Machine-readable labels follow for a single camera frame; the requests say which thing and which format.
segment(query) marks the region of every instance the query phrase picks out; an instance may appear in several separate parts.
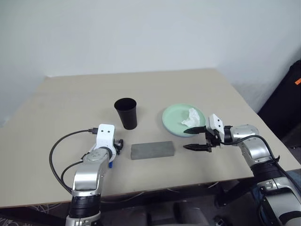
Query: table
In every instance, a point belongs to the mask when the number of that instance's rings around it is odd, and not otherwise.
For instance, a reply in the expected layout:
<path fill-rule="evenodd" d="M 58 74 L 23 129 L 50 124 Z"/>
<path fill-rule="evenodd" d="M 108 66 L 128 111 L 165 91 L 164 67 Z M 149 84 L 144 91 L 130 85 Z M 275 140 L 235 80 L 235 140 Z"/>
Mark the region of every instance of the table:
<path fill-rule="evenodd" d="M 137 101 L 138 126 L 125 130 L 114 102 Z M 100 123 L 116 126 L 115 138 L 124 139 L 120 156 L 106 173 L 102 196 L 251 177 L 237 147 L 193 152 L 182 146 L 204 143 L 204 137 L 176 137 L 162 125 L 161 115 L 172 104 L 187 103 L 207 117 L 218 115 L 224 125 L 252 124 L 266 138 L 285 170 L 300 164 L 276 138 L 238 92 L 215 69 L 81 75 L 46 78 L 0 129 L 0 206 L 22 206 L 71 200 L 56 181 L 48 163 L 50 148 L 60 137 Z M 173 157 L 131 160 L 131 144 L 173 141 Z M 55 150 L 57 172 L 76 162 L 95 143 L 95 135 L 78 134 Z M 71 186 L 74 169 L 65 175 Z"/>

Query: tissue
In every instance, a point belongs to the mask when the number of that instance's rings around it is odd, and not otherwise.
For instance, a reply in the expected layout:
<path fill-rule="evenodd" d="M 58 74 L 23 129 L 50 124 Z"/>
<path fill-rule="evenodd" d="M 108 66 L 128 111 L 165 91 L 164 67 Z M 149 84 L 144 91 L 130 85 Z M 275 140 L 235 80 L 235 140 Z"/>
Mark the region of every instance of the tissue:
<path fill-rule="evenodd" d="M 188 127 L 197 127 L 199 126 L 199 115 L 196 109 L 190 108 L 189 109 L 189 117 L 188 119 L 181 122 L 183 125 Z"/>

